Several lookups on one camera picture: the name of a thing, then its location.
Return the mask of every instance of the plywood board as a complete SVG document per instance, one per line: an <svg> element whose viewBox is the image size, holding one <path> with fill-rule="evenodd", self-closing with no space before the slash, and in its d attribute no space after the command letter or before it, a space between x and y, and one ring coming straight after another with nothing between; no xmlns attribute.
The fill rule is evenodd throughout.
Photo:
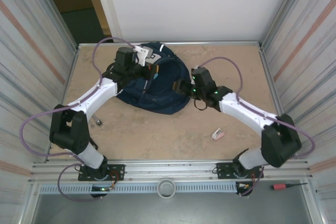
<svg viewBox="0 0 336 224"><path fill-rule="evenodd" d="M263 66L256 46L174 45L169 46L190 69L216 56L235 61L243 74L241 97L259 108L275 113ZM104 45L97 51L101 70L114 61L119 46ZM69 87L66 103L91 88L98 74L91 64L93 47L82 47ZM239 76L231 63L218 60L207 66L217 85L234 91ZM208 108L199 111L193 101L173 115L156 114L123 103L107 101L97 112L102 127L90 127L99 151L109 159L226 159L246 148L260 146L260 137L232 116ZM221 128L226 135L218 141L211 134ZM52 153L60 149L53 147Z"/></svg>

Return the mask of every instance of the doorway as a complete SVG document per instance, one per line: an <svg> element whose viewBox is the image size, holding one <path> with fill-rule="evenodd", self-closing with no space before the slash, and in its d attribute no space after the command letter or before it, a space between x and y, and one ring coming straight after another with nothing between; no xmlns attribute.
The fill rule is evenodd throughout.
<svg viewBox="0 0 336 224"><path fill-rule="evenodd" d="M100 0L53 0L76 44L111 36Z"/></svg>

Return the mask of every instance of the corrugated metal wall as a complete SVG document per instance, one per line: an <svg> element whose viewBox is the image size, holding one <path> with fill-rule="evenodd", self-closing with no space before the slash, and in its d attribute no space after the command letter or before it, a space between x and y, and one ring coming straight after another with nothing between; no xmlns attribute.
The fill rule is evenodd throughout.
<svg viewBox="0 0 336 224"><path fill-rule="evenodd" d="M48 0L0 0L0 10L0 223L12 223L32 163L43 161L23 148L19 126L60 102L76 46ZM50 121L25 128L36 151L47 152Z"/></svg>
<svg viewBox="0 0 336 224"><path fill-rule="evenodd" d="M293 0L265 57L281 105L317 143L308 157L318 195L336 223L336 0ZM304 137L303 151L310 147Z"/></svg>

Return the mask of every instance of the red screwdriver handle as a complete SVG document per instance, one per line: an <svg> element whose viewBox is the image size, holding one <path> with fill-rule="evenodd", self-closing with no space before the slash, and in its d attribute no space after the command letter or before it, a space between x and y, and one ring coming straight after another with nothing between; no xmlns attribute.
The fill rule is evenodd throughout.
<svg viewBox="0 0 336 224"><path fill-rule="evenodd" d="M287 188L286 184L274 184L274 185L272 185L273 190L283 190L283 189L286 189L286 188Z"/></svg>

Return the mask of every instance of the perforated metal strip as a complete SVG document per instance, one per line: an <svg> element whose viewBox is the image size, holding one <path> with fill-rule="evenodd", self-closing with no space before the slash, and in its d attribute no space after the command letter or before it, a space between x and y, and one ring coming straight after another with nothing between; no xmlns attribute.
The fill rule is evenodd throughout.
<svg viewBox="0 0 336 224"><path fill-rule="evenodd" d="M235 182L177 182L177 193L236 193ZM110 184L94 186L109 187ZM92 191L92 184L65 184L61 190L65 194L150 194L156 193L157 183L117 183L113 191ZM40 194L59 194L57 185L42 185Z"/></svg>

